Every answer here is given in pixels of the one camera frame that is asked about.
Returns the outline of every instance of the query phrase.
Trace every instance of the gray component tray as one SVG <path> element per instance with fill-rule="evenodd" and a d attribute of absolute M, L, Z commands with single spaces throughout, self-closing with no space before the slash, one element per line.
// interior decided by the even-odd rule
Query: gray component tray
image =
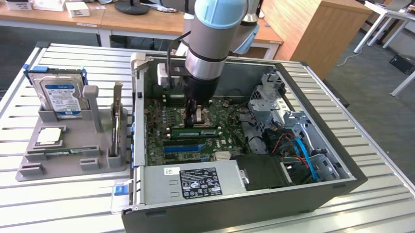
<path fill-rule="evenodd" d="M 98 113 L 102 123 L 101 133 L 96 133 L 92 119 L 64 119 L 57 122 L 42 122 L 40 118 L 37 119 L 26 151 L 38 151 L 36 155 L 40 156 L 34 156 L 33 159 L 29 158 L 30 161 L 28 161 L 26 157 L 33 157 L 33 155 L 28 155 L 25 151 L 16 172 L 17 181 L 41 180 L 125 170 L 126 109 L 122 109 L 120 154 L 116 157 L 108 156 L 112 138 L 110 110 L 100 109 Z M 44 149 L 34 149 L 34 143 L 37 141 L 40 129 L 44 127 L 66 127 L 66 130 L 61 133 L 62 147 L 58 149 L 98 146 L 98 153 L 85 151 L 78 154 L 42 156 Z M 84 164 L 92 160 L 97 161 L 94 165 L 92 163 Z M 37 169 L 38 172 L 26 172 L 28 169 L 34 170 L 38 166 L 41 166 L 41 169 Z"/>

